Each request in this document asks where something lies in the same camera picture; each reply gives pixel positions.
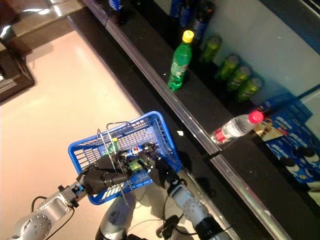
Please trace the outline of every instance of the green can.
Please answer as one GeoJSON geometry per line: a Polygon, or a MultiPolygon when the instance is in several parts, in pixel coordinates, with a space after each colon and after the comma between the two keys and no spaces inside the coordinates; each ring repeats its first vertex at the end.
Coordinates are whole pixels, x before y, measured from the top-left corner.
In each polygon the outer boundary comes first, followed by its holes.
{"type": "Polygon", "coordinates": [[[251,78],[241,85],[238,89],[236,98],[238,102],[243,102],[251,98],[253,95],[260,91],[264,82],[258,77],[251,78]]]}
{"type": "Polygon", "coordinates": [[[214,78],[218,82],[225,81],[234,72],[236,67],[239,65],[240,59],[236,55],[229,55],[225,58],[222,65],[219,67],[218,71],[214,75],[214,78]]]}
{"type": "Polygon", "coordinates": [[[219,35],[212,35],[205,44],[204,50],[202,51],[199,61],[203,64],[211,63],[214,60],[218,50],[221,46],[221,37],[219,35]]]}
{"type": "Polygon", "coordinates": [[[240,66],[231,75],[227,82],[227,90],[233,92],[237,90],[242,83],[249,79],[251,69],[248,66],[240,66]]]}

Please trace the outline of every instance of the pink bottle cap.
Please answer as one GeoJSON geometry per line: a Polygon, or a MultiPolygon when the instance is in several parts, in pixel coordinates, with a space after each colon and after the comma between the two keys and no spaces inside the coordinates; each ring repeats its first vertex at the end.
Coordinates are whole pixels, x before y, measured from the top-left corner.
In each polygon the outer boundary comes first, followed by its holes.
{"type": "Polygon", "coordinates": [[[259,124],[264,120],[264,115],[259,111],[253,111],[249,114],[248,119],[252,124],[259,124]]]}

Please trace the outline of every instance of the dark bottle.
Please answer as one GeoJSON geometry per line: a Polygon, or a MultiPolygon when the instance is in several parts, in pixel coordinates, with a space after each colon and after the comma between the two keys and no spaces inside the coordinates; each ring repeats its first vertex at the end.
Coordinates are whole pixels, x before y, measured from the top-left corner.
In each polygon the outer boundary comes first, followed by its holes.
{"type": "Polygon", "coordinates": [[[215,10],[215,5],[208,0],[202,0],[199,2],[195,20],[193,23],[194,40],[198,45],[201,38],[203,37],[210,18],[212,17],[215,10]]]}
{"type": "Polygon", "coordinates": [[[128,150],[120,151],[119,156],[125,157],[126,159],[131,159],[137,157],[140,152],[152,153],[157,148],[157,145],[154,142],[145,142],[142,145],[135,146],[128,150]]]}
{"type": "Polygon", "coordinates": [[[186,28],[188,27],[191,18],[194,14],[194,11],[196,9],[198,0],[184,0],[183,5],[181,8],[181,13],[180,13],[180,19],[179,19],[179,24],[181,27],[186,28]]]}
{"type": "Polygon", "coordinates": [[[125,23],[124,5],[122,0],[104,0],[102,9],[109,18],[117,25],[125,23]]]}
{"type": "Polygon", "coordinates": [[[169,16],[178,19],[181,13],[181,7],[184,0],[172,0],[169,16]]]}

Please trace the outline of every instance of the soda can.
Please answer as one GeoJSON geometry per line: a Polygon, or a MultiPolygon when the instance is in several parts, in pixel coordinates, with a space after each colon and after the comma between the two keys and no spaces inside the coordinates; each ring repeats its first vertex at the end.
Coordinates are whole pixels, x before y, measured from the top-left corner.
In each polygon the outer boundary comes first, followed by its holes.
{"type": "Polygon", "coordinates": [[[264,85],[263,80],[258,77],[254,77],[246,81],[238,89],[238,92],[236,95],[237,101],[243,102],[248,100],[257,92],[259,92],[263,85],[264,85]]]}
{"type": "Polygon", "coordinates": [[[231,54],[227,56],[214,75],[214,78],[219,82],[226,80],[234,72],[239,63],[240,59],[236,55],[231,54]]]}
{"type": "Polygon", "coordinates": [[[183,2],[184,2],[183,0],[172,0],[169,15],[174,19],[178,19],[180,17],[183,2]]]}
{"type": "Polygon", "coordinates": [[[215,55],[221,47],[221,37],[219,35],[211,36],[205,44],[204,50],[201,53],[199,61],[201,63],[211,63],[215,55]]]}
{"type": "Polygon", "coordinates": [[[229,92],[237,90],[242,83],[249,79],[251,69],[248,66],[240,66],[235,70],[227,82],[227,90],[229,92]]]}

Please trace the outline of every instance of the small bottle in basket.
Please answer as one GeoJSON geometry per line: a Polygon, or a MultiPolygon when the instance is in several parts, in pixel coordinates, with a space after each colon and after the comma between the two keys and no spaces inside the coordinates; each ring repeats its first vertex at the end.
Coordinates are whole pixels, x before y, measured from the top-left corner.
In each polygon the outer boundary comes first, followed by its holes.
{"type": "Polygon", "coordinates": [[[115,154],[117,153],[119,150],[118,148],[118,138],[117,137],[114,137],[112,138],[112,142],[110,143],[109,147],[108,147],[108,152],[110,154],[115,154]]]}
{"type": "Polygon", "coordinates": [[[157,145],[154,142],[145,142],[142,145],[135,146],[128,150],[120,151],[119,156],[125,157],[126,159],[134,158],[139,155],[140,152],[151,153],[156,150],[157,145]]]}

